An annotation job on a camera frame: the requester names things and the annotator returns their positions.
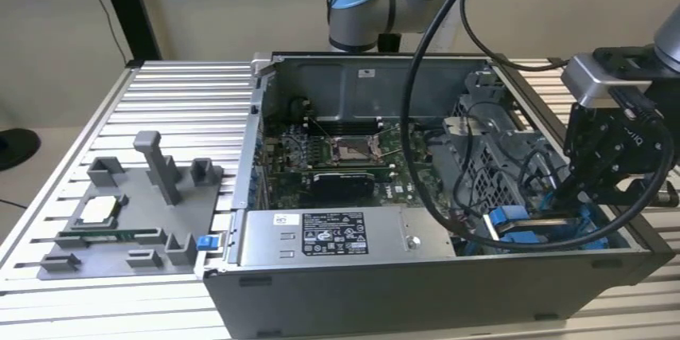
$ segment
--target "green circuit board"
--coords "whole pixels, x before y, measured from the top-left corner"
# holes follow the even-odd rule
[[[442,180],[431,164],[427,144],[421,131],[411,132],[421,178],[442,207]],[[385,123],[374,135],[315,136],[303,134],[270,140],[270,201],[271,209],[309,209],[406,205],[422,207],[422,201],[409,175],[401,149],[401,127]],[[374,194],[362,201],[323,202],[311,195],[311,180],[317,174],[371,174]]]

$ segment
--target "black chair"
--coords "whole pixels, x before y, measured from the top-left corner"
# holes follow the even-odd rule
[[[30,159],[41,148],[41,137],[29,129],[0,131],[0,171]]]

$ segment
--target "computer chassis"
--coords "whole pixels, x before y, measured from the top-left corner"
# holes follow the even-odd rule
[[[257,55],[234,218],[205,271],[235,338],[562,320],[674,256],[643,216],[570,251],[507,252],[457,238],[422,207],[395,146],[410,59]],[[429,56],[411,102],[419,169],[442,213],[461,214],[453,185],[473,137],[459,195],[490,214],[459,218],[479,235],[522,241],[517,231],[501,235],[499,224],[513,221],[513,206],[542,204],[567,170],[565,124],[519,72],[477,55]],[[522,185],[513,158],[537,146],[547,159],[531,161],[534,185]],[[598,227],[621,209],[591,205],[589,213],[559,232]]]

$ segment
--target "robotic arm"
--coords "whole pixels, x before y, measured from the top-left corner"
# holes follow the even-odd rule
[[[565,146],[571,174],[554,193],[554,207],[638,201],[651,179],[634,180],[626,191],[617,185],[633,174],[650,174],[659,168],[661,126],[680,144],[679,71],[680,6],[659,29],[654,45],[599,48],[573,58],[563,74],[578,99]],[[678,202],[678,192],[666,182],[650,205],[675,207]]]
[[[335,49],[365,52],[382,33],[422,32],[445,0],[330,0],[330,42]]]

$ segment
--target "floor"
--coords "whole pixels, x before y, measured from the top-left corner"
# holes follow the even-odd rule
[[[37,155],[22,165],[0,171],[0,198],[29,205],[53,174],[82,127],[34,129],[43,142]],[[25,210],[0,203],[0,243],[13,231]]]

